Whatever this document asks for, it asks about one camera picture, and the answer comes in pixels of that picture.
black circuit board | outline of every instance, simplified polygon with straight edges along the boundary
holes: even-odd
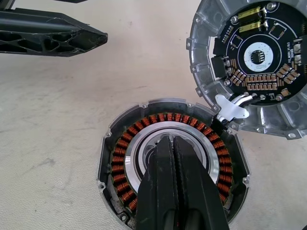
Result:
[[[235,94],[263,94],[266,99],[261,103],[265,104],[276,103],[278,94],[286,100],[307,83],[304,66],[295,57],[299,54],[294,52],[294,45],[299,44],[297,40],[304,33],[306,18],[283,3],[277,3],[272,11],[264,10],[268,3],[255,3],[238,12],[237,16],[260,9],[236,23],[229,20],[215,39],[213,54],[216,56],[212,59],[216,77],[221,76],[223,61],[224,80],[230,80],[229,87]]]

beige surface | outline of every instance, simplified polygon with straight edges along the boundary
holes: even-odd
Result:
[[[119,230],[96,174],[108,124],[138,102],[202,102],[185,39],[197,0],[17,0],[108,32],[71,58],[0,55],[0,229]],[[232,229],[301,230],[307,224],[307,139],[241,132],[252,172]]]

screw hole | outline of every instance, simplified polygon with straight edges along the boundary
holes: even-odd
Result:
[[[296,135],[295,135],[294,133],[289,133],[289,134],[288,134],[288,137],[289,137],[289,138],[296,138]]]

copper winding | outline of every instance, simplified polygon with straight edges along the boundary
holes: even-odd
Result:
[[[208,136],[208,135],[210,135],[212,132],[213,132],[213,129],[211,129],[210,127],[207,127],[202,133],[203,133],[205,136]]]
[[[229,194],[230,192],[230,187],[228,187],[227,185],[225,184],[222,184],[222,183],[217,183],[217,187],[220,191],[226,193],[226,194]]]
[[[138,131],[132,126],[128,128],[128,132],[130,132],[134,136],[138,133]]]
[[[141,121],[146,127],[150,125],[150,122],[147,117],[144,117]]]
[[[167,121],[173,121],[173,114],[172,113],[167,113],[166,114],[166,120]]]
[[[231,166],[221,166],[220,171],[224,173],[232,173],[232,167]]]
[[[203,128],[205,128],[205,126],[206,126],[205,123],[200,122],[200,123],[198,123],[196,129],[201,132],[203,130]]]
[[[175,114],[174,121],[180,122],[181,114]]]
[[[125,174],[119,174],[119,175],[113,176],[113,182],[114,183],[124,181],[125,179],[126,179]]]
[[[120,155],[120,156],[125,156],[126,150],[122,149],[122,148],[119,148],[119,147],[116,147],[113,154]]]
[[[228,149],[219,149],[219,150],[216,151],[216,153],[219,157],[229,155]]]
[[[219,139],[219,138],[220,138],[219,135],[217,135],[216,133],[212,133],[212,134],[208,137],[208,139],[209,139],[210,142],[216,141],[216,140]]]
[[[220,147],[224,147],[224,146],[225,146],[225,144],[222,140],[218,140],[217,142],[213,143],[213,147],[215,149],[219,149]]]
[[[129,145],[129,143],[128,142],[125,142],[124,140],[119,140],[118,142],[117,142],[117,145],[119,145],[119,146],[121,146],[121,147],[123,147],[123,148],[127,148],[128,147],[128,145]]]
[[[124,158],[115,156],[112,158],[112,163],[124,163]]]
[[[144,128],[141,122],[137,121],[134,126],[140,131]]]
[[[123,133],[123,135],[121,136],[123,139],[127,140],[127,141],[131,141],[133,136],[131,136],[129,133]]]
[[[232,164],[230,157],[221,157],[219,158],[220,164]]]
[[[189,121],[189,119],[190,119],[190,116],[188,116],[188,115],[183,115],[181,122],[184,123],[184,124],[187,124],[188,121]]]
[[[124,172],[124,165],[113,165],[112,166],[112,173],[123,173]]]
[[[220,199],[221,199],[222,203],[225,203],[227,198],[223,194],[220,194]]]
[[[159,121],[165,121],[164,114],[158,114]]]
[[[131,212],[134,212],[136,210],[136,206],[138,204],[138,199],[135,198],[134,200],[132,200],[129,204],[128,207],[130,209]]]
[[[224,181],[226,183],[232,183],[232,177],[231,176],[226,176],[226,175],[220,175],[219,180]]]
[[[129,191],[125,192],[122,196],[121,199],[124,203],[126,203],[128,200],[130,200],[133,196],[134,192],[130,189]]]
[[[195,127],[196,124],[197,124],[197,122],[198,122],[198,120],[197,120],[196,118],[192,118],[192,119],[190,120],[189,125],[192,126],[192,127]]]
[[[155,115],[150,115],[149,120],[152,124],[157,123],[157,117]]]
[[[129,188],[128,182],[124,182],[122,184],[115,186],[115,191],[116,191],[116,193],[121,193],[121,192],[127,190],[128,188]]]

white circle on circuit board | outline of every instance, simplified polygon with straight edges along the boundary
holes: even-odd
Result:
[[[265,60],[261,64],[255,64],[251,60],[251,54],[256,51],[260,50],[264,53]],[[265,71],[273,62],[274,54],[271,47],[264,42],[255,42],[251,44],[244,52],[244,62],[245,65],[254,72],[262,72]]]

